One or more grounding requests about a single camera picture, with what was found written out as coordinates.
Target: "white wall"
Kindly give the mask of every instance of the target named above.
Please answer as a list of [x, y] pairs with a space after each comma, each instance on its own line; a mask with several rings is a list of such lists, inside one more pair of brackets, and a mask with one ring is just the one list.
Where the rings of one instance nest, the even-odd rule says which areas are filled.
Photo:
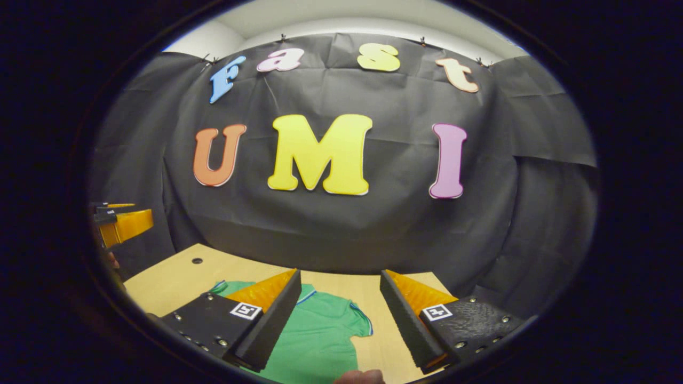
[[485, 64], [489, 64], [490, 62], [495, 63], [503, 59], [503, 57], [490, 52], [478, 44], [453, 36], [449, 33], [422, 27], [420, 25], [405, 23], [403, 21], [387, 20], [383, 18], [328, 18], [288, 25], [249, 38], [245, 40], [237, 50], [241, 51], [267, 42], [280, 40], [281, 33], [284, 33], [287, 38], [293, 38], [296, 36], [335, 32], [377, 33], [414, 41], [420, 41], [420, 37], [424, 36], [427, 44], [457, 52], [461, 55], [470, 57], [471, 59], [481, 57]]
[[236, 52], [245, 39], [227, 25], [212, 20], [169, 45], [164, 51], [180, 52], [207, 60], [219, 59]]
[[[472, 58], [481, 57], [484, 62], [496, 61], [496, 57], [526, 55], [486, 24], [435, 0], [252, 0], [218, 16], [217, 20], [247, 40], [265, 35], [268, 36], [264, 37], [265, 41], [273, 41], [279, 39], [280, 33], [298, 36], [306, 34], [304, 26], [308, 26], [309, 33], [341, 29], [386, 33], [418, 41], [425, 36], [427, 42], [448, 49], [453, 47], [453, 51]], [[384, 22], [373, 25], [369, 20]]]

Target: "green t-shirt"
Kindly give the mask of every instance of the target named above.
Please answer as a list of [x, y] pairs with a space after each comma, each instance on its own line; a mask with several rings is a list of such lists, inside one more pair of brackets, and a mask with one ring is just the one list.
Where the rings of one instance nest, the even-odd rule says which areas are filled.
[[[253, 282], [219, 282], [212, 293], [227, 296]], [[259, 376], [283, 384], [331, 384], [358, 369], [352, 336], [372, 335], [370, 319], [356, 303], [301, 284], [296, 302], [266, 368]]]

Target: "black backdrop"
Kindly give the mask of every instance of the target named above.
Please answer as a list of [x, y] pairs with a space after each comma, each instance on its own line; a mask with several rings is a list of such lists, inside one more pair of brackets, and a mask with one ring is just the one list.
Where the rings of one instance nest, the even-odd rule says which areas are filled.
[[[395, 72], [364, 70], [368, 42], [398, 51]], [[280, 49], [305, 51], [289, 71], [257, 72]], [[233, 88], [210, 104], [211, 76], [240, 55]], [[434, 62], [454, 57], [477, 93], [452, 86]], [[363, 149], [364, 196], [299, 185], [274, 191], [273, 120], [304, 115], [321, 140], [339, 115], [372, 119]], [[436, 200], [437, 122], [467, 132], [464, 193]], [[193, 175], [195, 135], [245, 124], [230, 180]], [[212, 143], [217, 169], [225, 138]], [[521, 316], [535, 314], [580, 264], [597, 211], [596, 158], [565, 90], [530, 57], [485, 68], [438, 47], [381, 35], [327, 34], [272, 42], [214, 65], [161, 53], [122, 91], [94, 148], [92, 199], [152, 208], [155, 226], [118, 251], [138, 273], [203, 243], [246, 258], [338, 273], [434, 271], [456, 295], [473, 289]]]
[[[117, 96], [119, 71], [145, 46], [145, 60], [234, 1], [75, 1], [10, 4], [4, 39], [9, 118], [3, 152], [9, 282], [3, 333], [10, 383], [234, 382], [207, 365], [181, 362], [122, 316], [106, 280], [92, 275], [83, 217], [91, 128]], [[604, 191], [590, 256], [517, 354], [459, 372], [470, 383], [677, 383], [680, 302], [681, 133], [671, 75], [680, 52], [680, 3], [463, 1], [458, 7], [510, 34], [556, 70], [592, 123]], [[185, 18], [193, 14], [197, 18]], [[117, 73], [119, 81], [110, 83]], [[102, 87], [114, 86], [105, 92]], [[101, 97], [102, 105], [93, 105]], [[84, 114], [91, 114], [79, 130]]]

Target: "yellow letter m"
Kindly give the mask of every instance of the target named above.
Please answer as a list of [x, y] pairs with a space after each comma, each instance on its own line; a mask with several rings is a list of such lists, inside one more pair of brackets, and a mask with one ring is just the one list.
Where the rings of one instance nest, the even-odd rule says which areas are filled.
[[363, 179], [363, 146], [372, 120], [363, 115], [341, 115], [318, 142], [306, 117], [285, 115], [273, 122], [278, 132], [275, 172], [268, 178], [272, 189], [293, 191], [298, 180], [292, 175], [296, 161], [306, 189], [313, 190], [332, 162], [330, 176], [322, 182], [329, 193], [365, 195], [369, 185]]

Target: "finger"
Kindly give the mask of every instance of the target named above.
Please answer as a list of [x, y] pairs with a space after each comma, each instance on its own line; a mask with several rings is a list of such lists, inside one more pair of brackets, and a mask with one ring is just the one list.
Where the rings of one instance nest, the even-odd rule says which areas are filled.
[[121, 266], [119, 265], [119, 262], [116, 260], [114, 257], [113, 252], [107, 253], [107, 258], [109, 259], [109, 262], [114, 266], [114, 269], [119, 269]]
[[357, 383], [363, 373], [359, 370], [350, 370], [339, 377], [333, 384]]
[[369, 370], [363, 372], [361, 376], [360, 384], [385, 384], [382, 378], [382, 371], [380, 370]]

